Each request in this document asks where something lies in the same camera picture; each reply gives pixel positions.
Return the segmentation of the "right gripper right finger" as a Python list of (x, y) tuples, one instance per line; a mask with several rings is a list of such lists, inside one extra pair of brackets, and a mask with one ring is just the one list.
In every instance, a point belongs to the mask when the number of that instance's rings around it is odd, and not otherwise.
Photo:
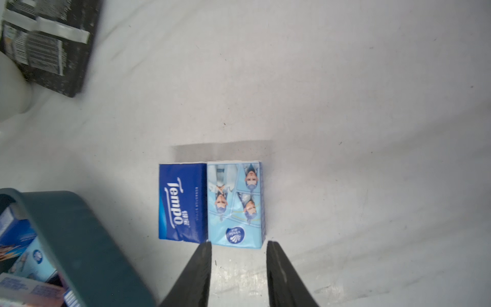
[(266, 263), (270, 306), (318, 306), (278, 242), (267, 243)]

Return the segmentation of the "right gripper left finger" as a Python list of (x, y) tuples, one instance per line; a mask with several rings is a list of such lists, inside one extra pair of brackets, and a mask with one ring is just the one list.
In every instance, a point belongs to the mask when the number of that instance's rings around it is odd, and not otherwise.
[(212, 244), (200, 244), (160, 306), (208, 306)]

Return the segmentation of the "dark blue Tempo tissue pack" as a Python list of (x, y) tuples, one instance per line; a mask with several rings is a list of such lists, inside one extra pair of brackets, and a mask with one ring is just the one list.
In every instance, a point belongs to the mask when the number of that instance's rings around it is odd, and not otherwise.
[(159, 238), (204, 243), (207, 240), (207, 165), (159, 165)]

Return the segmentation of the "light blue Vinda tissue pack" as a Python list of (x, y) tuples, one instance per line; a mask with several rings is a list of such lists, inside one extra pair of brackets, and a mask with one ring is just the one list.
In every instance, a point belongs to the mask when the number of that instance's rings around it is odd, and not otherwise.
[(207, 164), (208, 240), (232, 248), (261, 249), (265, 240), (262, 164)]

